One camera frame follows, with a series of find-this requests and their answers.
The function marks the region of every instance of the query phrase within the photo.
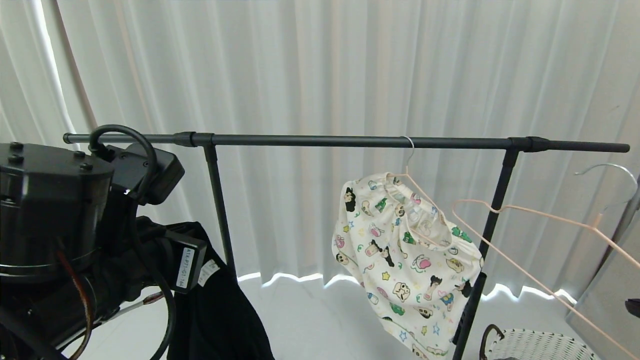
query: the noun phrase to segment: laundry basket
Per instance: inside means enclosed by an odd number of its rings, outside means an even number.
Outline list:
[[[494,324],[484,330],[480,360],[539,359],[600,360],[587,345],[562,334],[523,329],[500,330]]]

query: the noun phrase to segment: white tag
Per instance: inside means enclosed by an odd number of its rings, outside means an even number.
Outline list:
[[[178,270],[178,277],[175,280],[175,285],[183,289],[186,289],[187,284],[189,283],[193,254],[195,254],[195,250],[190,247],[185,247],[182,251],[182,260],[180,261],[180,269]]]
[[[213,259],[207,261],[202,265],[202,269],[200,270],[200,276],[198,277],[198,284],[200,286],[204,286],[204,284],[209,280],[210,276],[215,274],[216,271],[220,270],[218,264],[216,264]]]

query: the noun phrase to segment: black garment rack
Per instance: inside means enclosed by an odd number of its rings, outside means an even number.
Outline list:
[[[182,132],[172,135],[145,135],[152,143],[172,143],[185,147],[203,147],[211,187],[220,224],[220,236],[224,247],[225,258],[229,270],[236,274],[231,236],[227,223],[227,212],[223,200],[222,186],[220,184],[220,170],[218,168],[217,145],[240,146],[298,146],[298,147],[381,147],[381,148],[411,148],[407,138],[389,136],[298,136],[298,135],[218,135],[213,133]],[[65,134],[66,143],[87,143],[89,135]],[[134,142],[126,135],[104,134],[101,136],[106,143],[131,143]],[[547,150],[560,151],[595,151],[595,152],[628,152],[630,147],[624,143],[600,143],[600,142],[574,142],[554,141],[537,136],[512,137],[512,138],[413,138],[413,144],[417,149],[497,149],[505,150],[502,160],[502,170],[493,194],[492,208],[502,207],[504,196],[507,192],[511,173],[515,167],[518,155],[521,152],[540,152]],[[497,213],[489,212],[484,226],[483,237],[489,241],[493,236],[495,225],[498,221]],[[489,246],[482,242],[480,253],[486,257]],[[480,303],[486,274],[480,273],[469,296],[469,301],[463,312],[458,330],[454,335],[453,343],[456,350],[454,360],[461,360],[465,346],[471,332],[477,307]]]

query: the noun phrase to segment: black pants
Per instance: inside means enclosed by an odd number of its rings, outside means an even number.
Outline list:
[[[200,223],[173,224],[167,229],[206,241],[204,262],[213,259],[220,267],[204,287],[196,285],[187,295],[175,294],[177,324],[167,360],[273,360],[258,314]]]

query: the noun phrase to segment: brown basket handle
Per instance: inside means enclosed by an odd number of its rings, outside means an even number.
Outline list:
[[[484,347],[486,345],[486,339],[489,336],[491,330],[495,330],[498,333],[498,336],[500,336],[500,340],[504,339],[504,334],[502,333],[502,331],[500,331],[499,327],[494,324],[487,326],[484,330],[484,334],[482,335],[482,343],[480,344],[480,360],[487,360],[486,354],[484,353]]]

